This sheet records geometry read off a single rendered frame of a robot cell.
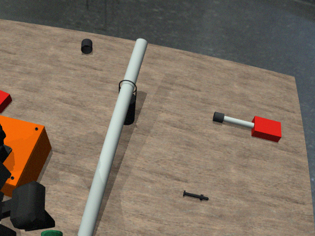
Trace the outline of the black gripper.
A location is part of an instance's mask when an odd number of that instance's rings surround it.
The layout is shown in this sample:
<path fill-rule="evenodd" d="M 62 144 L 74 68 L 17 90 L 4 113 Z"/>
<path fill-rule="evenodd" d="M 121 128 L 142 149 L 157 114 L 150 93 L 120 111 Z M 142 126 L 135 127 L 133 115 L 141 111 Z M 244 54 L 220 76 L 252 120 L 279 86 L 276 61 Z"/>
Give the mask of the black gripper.
<path fill-rule="evenodd" d="M 45 210 L 45 187 L 32 181 L 12 190 L 12 199 L 0 201 L 0 221 L 10 217 L 19 230 L 34 231 L 55 227 L 55 220 Z M 0 224 L 0 236 L 16 236 L 16 232 Z"/>

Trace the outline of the green cup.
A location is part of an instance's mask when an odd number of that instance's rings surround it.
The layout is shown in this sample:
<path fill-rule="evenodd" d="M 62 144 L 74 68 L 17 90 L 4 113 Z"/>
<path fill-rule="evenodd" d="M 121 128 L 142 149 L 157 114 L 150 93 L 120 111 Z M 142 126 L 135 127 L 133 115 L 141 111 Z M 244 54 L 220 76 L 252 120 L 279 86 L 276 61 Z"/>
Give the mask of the green cup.
<path fill-rule="evenodd" d="M 41 232 L 41 236 L 63 236 L 63 233 L 61 231 L 54 231 L 54 230 L 46 230 Z"/>

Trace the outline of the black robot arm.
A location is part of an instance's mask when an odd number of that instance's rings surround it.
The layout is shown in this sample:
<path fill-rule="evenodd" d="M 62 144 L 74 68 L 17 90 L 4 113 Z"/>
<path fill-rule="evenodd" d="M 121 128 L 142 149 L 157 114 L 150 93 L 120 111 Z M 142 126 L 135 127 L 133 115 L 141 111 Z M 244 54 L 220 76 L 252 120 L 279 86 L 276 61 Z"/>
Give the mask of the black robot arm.
<path fill-rule="evenodd" d="M 5 132 L 0 124 L 0 190 L 3 188 L 7 179 L 11 177 L 11 172 L 4 166 L 3 162 L 12 152 L 12 148 L 4 144 L 4 139 L 6 137 Z M 0 191 L 0 201 L 3 201 L 4 193 Z"/>

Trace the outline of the short black cylinder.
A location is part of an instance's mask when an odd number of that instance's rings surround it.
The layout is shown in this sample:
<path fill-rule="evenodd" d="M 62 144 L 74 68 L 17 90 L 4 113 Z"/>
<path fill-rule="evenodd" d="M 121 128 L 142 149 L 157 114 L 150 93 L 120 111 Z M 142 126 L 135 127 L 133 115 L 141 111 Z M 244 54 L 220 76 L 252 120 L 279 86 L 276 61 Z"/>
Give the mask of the short black cylinder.
<path fill-rule="evenodd" d="M 84 53 L 84 54 L 89 54 L 92 52 L 92 40 L 90 39 L 84 39 L 82 41 L 82 45 L 81 45 L 81 51 Z"/>

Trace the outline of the black bolt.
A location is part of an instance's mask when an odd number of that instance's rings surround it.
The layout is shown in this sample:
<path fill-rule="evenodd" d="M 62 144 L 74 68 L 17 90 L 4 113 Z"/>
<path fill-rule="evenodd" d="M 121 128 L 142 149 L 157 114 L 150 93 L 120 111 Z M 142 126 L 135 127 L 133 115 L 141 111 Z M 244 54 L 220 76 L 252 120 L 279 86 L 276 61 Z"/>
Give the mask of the black bolt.
<path fill-rule="evenodd" d="M 202 195 L 202 194 L 200 196 L 200 195 L 196 195 L 196 194 L 187 193 L 186 191 L 184 191 L 183 196 L 185 196 L 185 195 L 188 195 L 188 196 L 191 196 L 191 197 L 195 197 L 195 198 L 199 198 L 200 200 L 202 200 L 202 199 L 208 200 L 209 199 L 208 197 L 204 197 L 204 195 Z"/>

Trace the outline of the long pale grey pipe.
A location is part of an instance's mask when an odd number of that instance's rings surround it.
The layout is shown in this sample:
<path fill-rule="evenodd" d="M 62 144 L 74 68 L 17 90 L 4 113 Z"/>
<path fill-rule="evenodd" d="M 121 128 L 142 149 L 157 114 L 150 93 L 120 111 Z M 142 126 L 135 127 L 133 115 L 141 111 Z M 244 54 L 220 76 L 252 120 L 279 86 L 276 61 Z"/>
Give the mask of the long pale grey pipe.
<path fill-rule="evenodd" d="M 136 84 L 147 45 L 148 42 L 143 38 L 136 40 L 124 80 L 129 80 Z M 93 236 L 106 184 L 119 144 L 119 138 L 134 91 L 135 85 L 132 82 L 123 81 L 97 163 L 78 236 Z"/>

